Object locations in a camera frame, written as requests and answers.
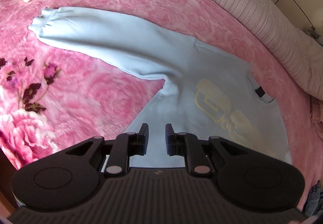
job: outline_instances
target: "floral blanket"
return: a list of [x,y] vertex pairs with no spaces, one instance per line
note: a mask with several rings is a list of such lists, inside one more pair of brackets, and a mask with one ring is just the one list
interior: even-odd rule
[[38,41],[28,30],[33,18],[45,7],[61,6],[135,15],[250,62],[258,83],[280,105],[293,164],[306,179],[304,202],[323,163],[309,97],[251,32],[211,0],[0,0],[0,147],[16,168],[94,135],[114,139],[164,84]]

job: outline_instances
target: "ribbed black surface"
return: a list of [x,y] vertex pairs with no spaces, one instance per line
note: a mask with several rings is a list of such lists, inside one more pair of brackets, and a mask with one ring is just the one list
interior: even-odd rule
[[286,224],[304,220],[296,209],[274,214],[248,212],[223,199],[206,178],[185,169],[131,169],[107,179],[83,205],[61,212],[16,211],[14,224]]

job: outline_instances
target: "yellow printed design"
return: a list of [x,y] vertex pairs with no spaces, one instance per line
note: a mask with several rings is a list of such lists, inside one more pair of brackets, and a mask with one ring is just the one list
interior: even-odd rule
[[195,104],[215,123],[228,132],[235,143],[273,156],[268,143],[241,110],[233,110],[229,98],[211,81],[201,79],[197,84]]

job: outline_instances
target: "flower stem print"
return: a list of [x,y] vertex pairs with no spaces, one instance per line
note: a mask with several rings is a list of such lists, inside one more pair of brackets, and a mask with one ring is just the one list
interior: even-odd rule
[[[21,107],[27,112],[35,112],[41,113],[46,110],[46,107],[41,105],[39,101],[43,98],[43,96],[48,92],[49,86],[55,82],[55,79],[59,76],[60,69],[58,69],[57,65],[54,63],[44,64],[45,69],[43,73],[44,80],[41,83],[31,83],[26,88],[23,86],[23,80],[19,77],[19,74],[26,72],[26,69],[33,64],[34,59],[28,59],[27,57],[24,59],[22,65],[19,65],[17,61],[12,62],[10,66],[10,71],[6,73],[6,86],[12,91],[17,92],[18,95],[18,109]],[[0,69],[6,66],[9,62],[0,58]],[[46,89],[41,94],[41,96],[34,100],[34,97],[37,93],[42,89],[43,84],[46,85]]]

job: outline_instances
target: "pink bedspread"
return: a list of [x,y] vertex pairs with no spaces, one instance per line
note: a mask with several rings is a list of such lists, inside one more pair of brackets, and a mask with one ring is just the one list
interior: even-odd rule
[[94,135],[114,139],[163,86],[38,41],[28,25],[41,9],[61,6],[142,17],[251,62],[259,84],[280,104],[305,193],[320,179],[323,140],[311,128],[308,95],[254,35],[211,0],[0,0],[0,146],[16,168]]

